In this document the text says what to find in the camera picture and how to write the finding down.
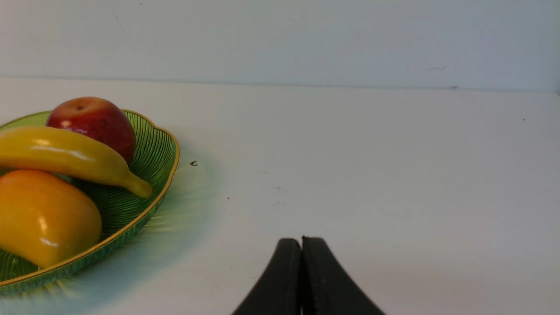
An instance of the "mango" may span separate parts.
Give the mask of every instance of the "mango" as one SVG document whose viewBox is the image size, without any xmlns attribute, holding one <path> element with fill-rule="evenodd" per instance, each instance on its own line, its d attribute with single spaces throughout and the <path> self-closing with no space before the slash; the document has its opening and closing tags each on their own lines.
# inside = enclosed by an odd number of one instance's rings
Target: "mango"
<svg viewBox="0 0 560 315">
<path fill-rule="evenodd" d="M 0 177 L 0 249 L 47 268 L 91 248 L 100 237 L 99 211 L 78 188 L 39 170 Z"/>
</svg>

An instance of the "green glass bowl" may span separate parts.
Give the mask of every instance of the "green glass bowl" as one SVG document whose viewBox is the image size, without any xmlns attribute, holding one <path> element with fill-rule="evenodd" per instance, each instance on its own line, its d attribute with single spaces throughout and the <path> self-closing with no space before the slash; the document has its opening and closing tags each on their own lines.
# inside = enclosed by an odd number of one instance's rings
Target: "green glass bowl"
<svg viewBox="0 0 560 315">
<path fill-rule="evenodd" d="M 170 132 L 157 128 L 148 118 L 130 110 L 123 112 L 136 134 L 137 148 L 130 170 L 152 185 L 153 196 L 145 200 L 123 188 L 67 178 L 96 203 L 103 225 L 100 243 L 42 270 L 27 260 L 0 250 L 0 296 L 46 285 L 102 259 L 140 231 L 154 215 L 179 163 L 179 144 Z M 0 126 L 0 132 L 17 126 L 44 126 L 49 114 L 41 112 L 15 119 Z"/>
</svg>

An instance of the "bowl rim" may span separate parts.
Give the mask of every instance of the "bowl rim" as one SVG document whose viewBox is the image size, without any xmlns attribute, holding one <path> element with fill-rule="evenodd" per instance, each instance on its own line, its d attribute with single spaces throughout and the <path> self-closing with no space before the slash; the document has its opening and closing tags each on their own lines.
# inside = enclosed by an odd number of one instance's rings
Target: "bowl rim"
<svg viewBox="0 0 560 315">
<path fill-rule="evenodd" d="M 4 286 L 8 286 L 8 285 L 15 284 L 15 283 L 17 283 L 17 282 L 21 282 L 21 281 L 25 281 L 25 280 L 28 280 L 28 279 L 31 279 L 31 278 L 35 278 L 35 277 L 41 276 L 41 275 L 43 275 L 43 274 L 47 274 L 48 272 L 51 272 L 51 271 L 53 271 L 53 270 L 55 270 L 55 269 L 59 269 L 59 268 L 61 268 L 61 267 L 64 267 L 64 266 L 69 265 L 69 264 L 71 264 L 71 263 L 74 263 L 74 262 L 76 262 L 76 261 L 78 261 L 78 260 L 80 260 L 80 259 L 82 259 L 82 258 L 88 256 L 90 253 L 92 253 L 92 252 L 94 252 L 94 251 L 100 249 L 101 247 L 106 246 L 107 244 L 111 243 L 113 240 L 115 240 L 116 238 L 118 238 L 119 236 L 121 236 L 122 234 L 124 234 L 126 231 L 128 231 L 130 228 L 132 228 L 133 226 L 135 226 L 136 223 L 138 223 L 138 222 L 139 222 L 140 220 L 142 220 L 146 215 L 148 215 L 148 214 L 150 213 L 150 211 L 156 206 L 156 204 L 158 204 L 158 203 L 161 201 L 161 199 L 164 197 L 165 193 L 166 193 L 167 190 L 169 189 L 169 186 L 171 185 L 171 182 L 173 181 L 173 176 L 175 175 L 175 171 L 177 170 L 177 166 L 179 165 L 179 156 L 180 156 L 179 142 L 177 141 L 177 138 L 175 138 L 175 136 L 174 136 L 171 132 L 169 132 L 169 131 L 167 131 L 167 130 L 165 130 L 165 129 L 163 129 L 163 128 L 160 128 L 160 127 L 158 127 L 158 126 L 156 126 L 156 125 L 155 125 L 149 118 L 147 118 L 146 116 L 144 116 L 144 115 L 142 115 L 142 114 L 140 114 L 140 113 L 137 113 L 137 112 L 135 112 L 135 111 L 133 111 L 133 110 L 130 110 L 130 109 L 122 109 L 122 111 L 123 111 L 123 112 L 131 113 L 131 114 L 134 114 L 134 115 L 137 115 L 137 116 L 139 116 L 139 117 L 145 119 L 153 128 L 155 128 L 155 129 L 157 129 L 157 130 L 160 130 L 160 131 L 163 131 L 163 132 L 165 132 L 167 135 L 169 135 L 169 136 L 171 137 L 171 139 L 173 140 L 173 143 L 175 144 L 176 153 L 175 153 L 175 160 L 174 160 L 174 162 L 173 162 L 173 167 L 171 168 L 171 171 L 169 172 L 169 177 L 168 177 L 168 179 L 167 179 L 167 182 L 165 183 L 165 186 L 164 186 L 163 189 L 161 190 L 160 194 L 152 201 L 152 203 L 151 203 L 148 207 L 146 207 L 146 208 L 144 209 L 144 211 L 142 211 L 136 218 L 134 218 L 134 220 L 132 220 L 132 221 L 129 222 L 127 225 L 125 225 L 124 227 L 122 227 L 120 230 L 118 230 L 117 232 L 113 233 L 113 235 L 111 235 L 111 236 L 109 236 L 108 238 L 104 239 L 103 241 L 99 242 L 99 243 L 96 244 L 95 246 L 90 247 L 88 250 L 86 250 L 86 251 L 84 251 L 84 252 L 82 252 L 82 253 L 80 253 L 80 254 L 78 254 L 78 255 L 76 255 L 76 256 L 73 256 L 73 257 L 71 257 L 71 258 L 69 258 L 69 259 L 67 259 L 67 260 L 65 260 L 65 261 L 63 261 L 63 262 L 60 262 L 60 263 L 58 263 L 58 264 L 56 264 L 56 265 L 50 266 L 50 267 L 48 267 L 48 268 L 41 269 L 41 270 L 32 272 L 32 273 L 30 273 L 30 274 L 17 277 L 17 278 L 5 280 L 5 281 L 0 281 L 0 288 L 2 288 L 2 287 L 4 287 Z M 4 123 L 4 124 L 0 125 L 0 128 L 3 128 L 3 127 L 5 127 L 5 126 L 7 126 L 7 125 L 9 125 L 9 124 L 11 124 L 11 123 L 15 123 L 15 122 L 17 122 L 17 121 L 19 121 L 19 120 L 22 120 L 22 119 L 25 119 L 25 118 L 28 118 L 28 117 L 32 117 L 32 116 L 35 116 L 35 115 L 46 114 L 46 113 L 50 113 L 50 112 L 52 112 L 52 110 L 45 110 L 45 111 L 43 111 L 43 112 L 37 112 L 37 113 L 33 113 L 33 114 L 21 116 L 21 117 L 19 117 L 19 118 L 13 119 L 13 120 L 11 120 L 11 121 L 9 121 L 9 122 L 7 122 L 7 123 Z"/>
</svg>

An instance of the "apple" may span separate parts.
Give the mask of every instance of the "apple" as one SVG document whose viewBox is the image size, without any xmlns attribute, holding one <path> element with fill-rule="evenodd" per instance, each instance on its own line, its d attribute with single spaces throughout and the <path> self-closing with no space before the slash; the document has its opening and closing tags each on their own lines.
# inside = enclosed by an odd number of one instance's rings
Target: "apple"
<svg viewBox="0 0 560 315">
<path fill-rule="evenodd" d="M 130 121 L 115 104 L 102 98 L 84 97 L 58 105 L 46 120 L 47 127 L 81 133 L 103 142 L 130 164 L 136 136 Z"/>
</svg>

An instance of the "yellow banana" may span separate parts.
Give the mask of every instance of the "yellow banana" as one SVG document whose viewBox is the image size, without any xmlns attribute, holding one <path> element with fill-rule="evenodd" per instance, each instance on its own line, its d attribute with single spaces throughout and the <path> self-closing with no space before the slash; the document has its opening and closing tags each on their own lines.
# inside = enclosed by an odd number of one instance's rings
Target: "yellow banana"
<svg viewBox="0 0 560 315">
<path fill-rule="evenodd" d="M 61 173 L 120 186 L 141 198 L 152 196 L 150 184 L 134 175 L 115 150 L 63 129 L 23 126 L 0 132 L 0 167 Z"/>
</svg>

